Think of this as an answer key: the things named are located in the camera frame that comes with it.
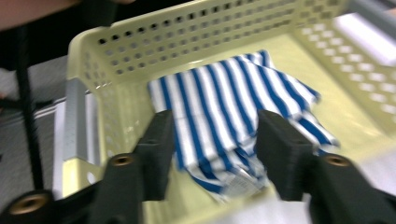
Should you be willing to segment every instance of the basket hole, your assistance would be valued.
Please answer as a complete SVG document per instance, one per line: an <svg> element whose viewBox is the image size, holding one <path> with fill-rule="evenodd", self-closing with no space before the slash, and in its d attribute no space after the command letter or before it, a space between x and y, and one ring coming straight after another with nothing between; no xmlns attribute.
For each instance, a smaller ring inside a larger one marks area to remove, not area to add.
<svg viewBox="0 0 396 224"><path fill-rule="evenodd" d="M351 73L355 70L355 68L350 64L341 64L340 69L346 73Z"/></svg>
<svg viewBox="0 0 396 224"><path fill-rule="evenodd" d="M317 23L317 18L310 18L310 19L308 19L308 22L309 23Z"/></svg>
<svg viewBox="0 0 396 224"><path fill-rule="evenodd" d="M343 57L332 57L332 62L333 63L344 63L344 58Z"/></svg>
<svg viewBox="0 0 396 224"><path fill-rule="evenodd" d="M202 28L206 28L206 27L208 26L207 21L202 22L202 23L201 23L201 26L202 26Z"/></svg>
<svg viewBox="0 0 396 224"><path fill-rule="evenodd" d="M169 21L169 20L163 21L163 26L164 27L168 27L170 25L171 25L171 21Z"/></svg>
<svg viewBox="0 0 396 224"><path fill-rule="evenodd" d="M394 105L381 105L381 110L386 113L396 114L396 106Z"/></svg>
<svg viewBox="0 0 396 224"><path fill-rule="evenodd" d="M327 55L327 56L335 55L335 49L325 49L323 51L324 51L324 54Z"/></svg>
<svg viewBox="0 0 396 224"><path fill-rule="evenodd" d="M293 12L294 12L294 9L291 8L291 9L286 10L285 13L288 14L288 15L290 15L290 14L292 14Z"/></svg>
<svg viewBox="0 0 396 224"><path fill-rule="evenodd" d="M190 26L190 31L194 32L196 30L197 30L197 26L196 25Z"/></svg>
<svg viewBox="0 0 396 224"><path fill-rule="evenodd" d="M305 6L306 7L310 7L313 6L315 4L315 2L313 0L306 0L305 1Z"/></svg>
<svg viewBox="0 0 396 224"><path fill-rule="evenodd" d="M338 0L328 0L327 1L327 6L329 7L334 7L338 5Z"/></svg>
<svg viewBox="0 0 396 224"><path fill-rule="evenodd" d="M371 63L360 63L359 70L364 72L373 72L374 66Z"/></svg>
<svg viewBox="0 0 396 224"><path fill-rule="evenodd" d="M363 82L364 81L364 76L361 74L355 74L352 73L349 75L349 79L352 81L357 81L357 82Z"/></svg>
<svg viewBox="0 0 396 224"><path fill-rule="evenodd" d="M338 50L341 53L351 53L352 52L352 47L350 47L350 46L341 46L340 48L338 48Z"/></svg>
<svg viewBox="0 0 396 224"><path fill-rule="evenodd" d="M125 52L125 47L119 47L119 52L120 52L120 53Z"/></svg>
<svg viewBox="0 0 396 224"><path fill-rule="evenodd" d="M151 28L151 30L155 31L155 30L158 29L158 24L157 24L157 23L152 23L152 24L150 25L150 28Z"/></svg>
<svg viewBox="0 0 396 224"><path fill-rule="evenodd" d="M119 36L119 35L113 35L113 36L111 36L111 39L112 39L113 41L117 41L117 40L120 39L120 36Z"/></svg>
<svg viewBox="0 0 396 224"><path fill-rule="evenodd" d="M375 92L370 93L370 99L379 103L385 103L388 100L387 96Z"/></svg>
<svg viewBox="0 0 396 224"><path fill-rule="evenodd" d="M360 54L349 54L348 59L354 63L361 63L363 61L363 57Z"/></svg>
<svg viewBox="0 0 396 224"><path fill-rule="evenodd" d="M137 29L137 32L142 35L146 32L146 29L144 27L140 27Z"/></svg>
<svg viewBox="0 0 396 224"><path fill-rule="evenodd" d="M137 49L137 44L134 42L134 43L131 43L131 48L132 49Z"/></svg>
<svg viewBox="0 0 396 224"><path fill-rule="evenodd" d="M230 9L231 8L231 4L230 3L226 3L226 4L224 4L223 8L225 10Z"/></svg>
<svg viewBox="0 0 396 224"><path fill-rule="evenodd" d="M380 88L382 91L396 93L396 85L390 83L381 83Z"/></svg>
<svg viewBox="0 0 396 224"><path fill-rule="evenodd" d="M224 21L230 21L231 20L231 16L225 16L224 17Z"/></svg>
<svg viewBox="0 0 396 224"><path fill-rule="evenodd" d="M307 18L307 17L309 17L309 12L302 12L302 13L300 13L300 16L302 18Z"/></svg>
<svg viewBox="0 0 396 224"><path fill-rule="evenodd" d="M98 42L100 45L104 45L105 43L107 43L105 39L99 39Z"/></svg>
<svg viewBox="0 0 396 224"><path fill-rule="evenodd" d="M106 54L107 56L111 56L111 55L113 55L113 50L108 49L108 50L105 51L105 54Z"/></svg>
<svg viewBox="0 0 396 224"><path fill-rule="evenodd" d="M203 17L203 16L206 16L207 15L207 11L206 11L206 9L204 9L204 10L201 10L201 16Z"/></svg>
<svg viewBox="0 0 396 224"><path fill-rule="evenodd" d="M219 7L212 7L212 12L213 13L219 12Z"/></svg>
<svg viewBox="0 0 396 224"><path fill-rule="evenodd" d="M212 21L212 23L213 23L214 25L219 24L219 23L220 23L220 20L219 20L219 19L214 19L214 20Z"/></svg>
<svg viewBox="0 0 396 224"><path fill-rule="evenodd" d="M133 33L132 33L131 31L126 31L126 32L124 33L124 35L125 35L126 37L132 37Z"/></svg>
<svg viewBox="0 0 396 224"><path fill-rule="evenodd" d="M331 12L322 12L320 13L320 18L321 19L330 19L332 17L332 13Z"/></svg>
<svg viewBox="0 0 396 224"><path fill-rule="evenodd" d="M175 22L176 23L182 23L183 22L183 18L180 16L180 17L176 17L175 18Z"/></svg>
<svg viewBox="0 0 396 224"><path fill-rule="evenodd" d="M370 83L360 83L359 84L359 88L362 91L375 91L375 86L373 84L370 84Z"/></svg>
<svg viewBox="0 0 396 224"><path fill-rule="evenodd" d="M252 9L248 9L248 10L245 12L245 14L246 14L246 15L251 15L251 14L253 14L253 10L252 10Z"/></svg>
<svg viewBox="0 0 396 224"><path fill-rule="evenodd" d="M152 49L149 49L148 51L146 51L147 55L152 55L153 53L154 53L154 50L152 50Z"/></svg>
<svg viewBox="0 0 396 224"><path fill-rule="evenodd" d="M241 17L242 17L242 13L240 13L240 12L235 13L235 18L236 19L239 19Z"/></svg>
<svg viewBox="0 0 396 224"><path fill-rule="evenodd" d="M321 12L323 10L323 6L314 6L313 10L315 12Z"/></svg>
<svg viewBox="0 0 396 224"><path fill-rule="evenodd" d="M160 42L162 40L162 38L160 35L156 35L156 36L154 36L154 40L157 42Z"/></svg>
<svg viewBox="0 0 396 224"><path fill-rule="evenodd" d="M195 19L195 14L194 13L190 13L188 18L189 18L189 20L194 20Z"/></svg>

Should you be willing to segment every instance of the striped shirt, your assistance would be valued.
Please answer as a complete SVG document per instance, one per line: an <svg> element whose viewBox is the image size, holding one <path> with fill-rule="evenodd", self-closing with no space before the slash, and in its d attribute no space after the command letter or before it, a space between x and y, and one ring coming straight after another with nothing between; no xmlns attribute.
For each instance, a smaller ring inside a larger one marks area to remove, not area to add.
<svg viewBox="0 0 396 224"><path fill-rule="evenodd" d="M263 187L258 110L288 119L317 146L338 144L310 113L319 93L278 71L265 50L161 77L148 89L156 112L173 110L178 168L210 192L221 193L240 172Z"/></svg>

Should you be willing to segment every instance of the perforated basket wall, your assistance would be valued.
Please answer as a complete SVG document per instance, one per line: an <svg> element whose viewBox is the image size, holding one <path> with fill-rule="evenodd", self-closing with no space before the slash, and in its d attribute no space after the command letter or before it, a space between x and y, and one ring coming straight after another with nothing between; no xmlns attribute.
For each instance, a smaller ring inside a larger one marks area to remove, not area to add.
<svg viewBox="0 0 396 224"><path fill-rule="evenodd" d="M68 78L78 77L98 99L101 158L129 151L152 109L145 83L163 69L329 19L339 1L194 1L94 29L72 43Z"/></svg>
<svg viewBox="0 0 396 224"><path fill-rule="evenodd" d="M376 63L333 27L307 24L295 35L383 128L396 131L396 68Z"/></svg>

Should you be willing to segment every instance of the plastic basket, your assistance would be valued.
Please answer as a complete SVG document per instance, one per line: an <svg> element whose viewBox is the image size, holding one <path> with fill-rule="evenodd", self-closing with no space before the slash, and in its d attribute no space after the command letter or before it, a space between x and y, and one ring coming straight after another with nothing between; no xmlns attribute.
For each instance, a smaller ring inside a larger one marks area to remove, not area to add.
<svg viewBox="0 0 396 224"><path fill-rule="evenodd" d="M63 195L100 179L110 156L134 148L153 116L148 81L259 49L322 94L313 112L339 138L340 154L358 161L393 146L395 68L376 64L333 28L331 18L346 5L197 0L75 37L68 56ZM94 152L86 150L81 112L86 89L98 106L100 148ZM188 175L173 169L170 176L168 200L145 204L147 223L200 222L254 200L220 205Z"/></svg>

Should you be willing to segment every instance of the white surface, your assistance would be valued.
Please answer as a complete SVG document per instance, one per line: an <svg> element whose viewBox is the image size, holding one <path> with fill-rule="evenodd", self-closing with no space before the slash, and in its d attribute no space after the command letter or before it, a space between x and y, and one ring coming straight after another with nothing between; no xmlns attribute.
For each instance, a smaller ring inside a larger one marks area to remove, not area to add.
<svg viewBox="0 0 396 224"><path fill-rule="evenodd" d="M357 13L334 19L334 25L379 64L396 65L396 40Z"/></svg>
<svg viewBox="0 0 396 224"><path fill-rule="evenodd" d="M390 153L364 161L358 167L373 187L396 195L396 148ZM268 197L208 224L309 224L307 206L308 203L281 202L275 194L268 194Z"/></svg>

